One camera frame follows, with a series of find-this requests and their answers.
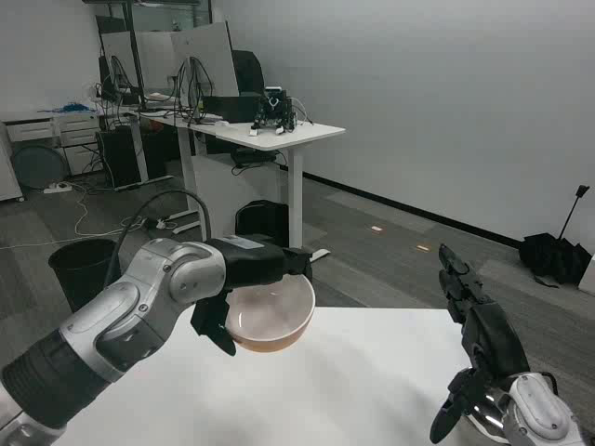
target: trash can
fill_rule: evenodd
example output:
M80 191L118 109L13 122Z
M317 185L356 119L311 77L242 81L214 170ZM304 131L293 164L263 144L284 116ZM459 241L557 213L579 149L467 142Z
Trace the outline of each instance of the trash can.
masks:
M101 290L110 266L116 243L107 239L83 240L61 247L47 261L58 277L59 284L73 312L88 304ZM110 283L122 272L116 262Z

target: umbrella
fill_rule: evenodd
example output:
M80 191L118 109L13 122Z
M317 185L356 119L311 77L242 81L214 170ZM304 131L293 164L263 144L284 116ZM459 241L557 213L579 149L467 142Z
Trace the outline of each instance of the umbrella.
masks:
M549 233L542 233L525 237L519 247L519 255L526 267L534 274L535 281L552 288L537 276L552 276L560 284L579 284L585 274L591 254L580 243L572 245L562 236L566 231L570 217L575 211L578 200L583 198L590 186L581 185L576 191L575 204L566 218L560 236L556 239Z

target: small robot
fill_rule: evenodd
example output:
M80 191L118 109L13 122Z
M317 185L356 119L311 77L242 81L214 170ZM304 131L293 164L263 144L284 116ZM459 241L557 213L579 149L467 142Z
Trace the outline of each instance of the small robot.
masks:
M293 132L296 128L296 113L291 98L280 86L267 86L260 99L254 124L250 127L250 136L256 137L262 127L275 127L275 133Z

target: bowl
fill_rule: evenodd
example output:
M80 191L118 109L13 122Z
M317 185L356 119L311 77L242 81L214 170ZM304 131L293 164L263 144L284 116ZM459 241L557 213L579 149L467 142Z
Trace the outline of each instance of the bowl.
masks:
M316 297L302 275L285 275L270 285L238 288L227 296L225 327L243 348L258 352L282 350L306 330Z

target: baseboard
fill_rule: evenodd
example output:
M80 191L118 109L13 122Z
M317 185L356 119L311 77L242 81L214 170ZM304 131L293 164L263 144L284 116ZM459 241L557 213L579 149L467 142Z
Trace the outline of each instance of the baseboard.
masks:
M287 170L287 167L282 165L281 169ZM443 225L450 226L451 228L456 228L458 230L464 230L465 232L468 232L469 234L477 235L479 237L483 237L484 239L488 239L493 242L502 243L502 244L505 244L506 246L510 246L515 249L518 249L519 245L521 244L520 241L511 239L510 237L507 237L505 235L497 234L490 230L483 230L481 228L477 228L475 226L468 225L467 223L453 220L452 218L448 218L446 216L439 216L438 214L434 214L432 212L425 211L423 209L419 209L418 207L410 206L409 204L395 202L394 200L391 200L386 197L382 197L380 195L375 195L374 193L366 192L365 190L360 190L360 189L353 188L352 186L347 186L342 183L337 183L336 181L333 181L332 179L318 177L317 175L309 174L307 172L304 172L304 178L312 179L314 181L325 184L327 186L331 186L333 188L344 190L345 192L349 192L354 195L358 195L360 197L367 198L368 200L372 200L377 203L385 204L386 206L394 207L395 209L399 209L401 211L405 211L410 214L414 214L416 216L423 216L424 218L427 218L428 220L432 220L437 223L441 223Z

